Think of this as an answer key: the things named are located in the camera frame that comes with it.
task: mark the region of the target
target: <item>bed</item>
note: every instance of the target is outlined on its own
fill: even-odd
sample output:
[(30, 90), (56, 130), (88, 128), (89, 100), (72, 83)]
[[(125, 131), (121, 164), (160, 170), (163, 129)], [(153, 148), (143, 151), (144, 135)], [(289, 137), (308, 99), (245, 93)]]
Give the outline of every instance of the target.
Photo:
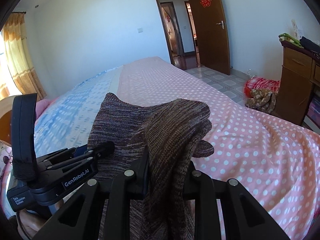
[[(36, 122), (37, 157), (86, 144), (108, 92), (140, 106), (176, 98), (207, 103), (212, 130), (204, 139), (214, 146), (215, 153), (207, 158), (193, 158), (195, 167), (215, 179), (238, 179), (291, 239), (303, 239), (307, 234), (320, 204), (319, 135), (241, 107), (159, 57), (105, 71), (59, 97)], [(4, 190), (10, 170), (8, 165), (1, 192), (6, 216), (12, 214)]]

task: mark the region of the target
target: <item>green cloth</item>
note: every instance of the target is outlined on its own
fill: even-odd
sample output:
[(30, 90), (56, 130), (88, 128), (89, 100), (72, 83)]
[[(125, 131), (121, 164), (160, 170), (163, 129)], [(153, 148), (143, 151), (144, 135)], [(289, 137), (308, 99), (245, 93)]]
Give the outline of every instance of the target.
[(304, 47), (302, 47), (300, 41), (298, 41), (294, 37), (290, 36), (288, 33), (280, 34), (279, 39), (280, 39), (280, 41), (288, 41), (288, 42), (292, 43), (293, 45), (295, 45), (301, 49), (304, 49)]

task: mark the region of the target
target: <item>black robotic device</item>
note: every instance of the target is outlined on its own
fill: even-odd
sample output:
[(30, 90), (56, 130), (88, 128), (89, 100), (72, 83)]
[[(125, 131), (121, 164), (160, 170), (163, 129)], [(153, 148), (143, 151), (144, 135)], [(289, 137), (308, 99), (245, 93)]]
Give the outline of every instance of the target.
[[(112, 142), (89, 151), (82, 146), (36, 158), (33, 145), (35, 104), (36, 95), (14, 99), (13, 174), (7, 192), (14, 211), (26, 208), (50, 217), (33, 239), (98, 239), (106, 199), (108, 208), (103, 239), (130, 239), (130, 200), (143, 200), (148, 190), (148, 149), (142, 158), (132, 162), (130, 169), (100, 182), (92, 179), (98, 172), (97, 160), (114, 152)], [(45, 207), (79, 186), (54, 215), (46, 211)], [(227, 182), (211, 179), (195, 170), (190, 162), (183, 196), (186, 200), (195, 200), (195, 240), (221, 239), (217, 199), (222, 207), (227, 240), (289, 240), (268, 212), (236, 179)]]

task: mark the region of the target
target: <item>blue patterned sheet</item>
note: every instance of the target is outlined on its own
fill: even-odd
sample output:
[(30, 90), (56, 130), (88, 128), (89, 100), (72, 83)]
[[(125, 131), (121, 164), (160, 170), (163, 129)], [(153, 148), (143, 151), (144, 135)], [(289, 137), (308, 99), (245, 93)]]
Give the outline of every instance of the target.
[[(106, 94), (117, 94), (121, 71), (122, 66), (113, 68), (76, 85), (45, 110), (35, 125), (37, 157), (87, 144), (93, 121)], [(1, 207), (7, 218), (14, 215), (6, 194), (1, 194)]]

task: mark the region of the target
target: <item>brown knitted garment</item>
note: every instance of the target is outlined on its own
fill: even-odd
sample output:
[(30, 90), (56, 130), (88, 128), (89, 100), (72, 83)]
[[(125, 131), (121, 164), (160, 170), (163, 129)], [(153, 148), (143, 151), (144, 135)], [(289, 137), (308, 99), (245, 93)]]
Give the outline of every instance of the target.
[(114, 154), (98, 163), (98, 180), (109, 179), (130, 167), (149, 149), (149, 188), (143, 201), (131, 201), (130, 239), (193, 239), (190, 203), (182, 198), (183, 182), (193, 157), (214, 150), (201, 140), (211, 129), (209, 107), (177, 99), (141, 107), (108, 93), (93, 123), (88, 147), (106, 141), (116, 144)]

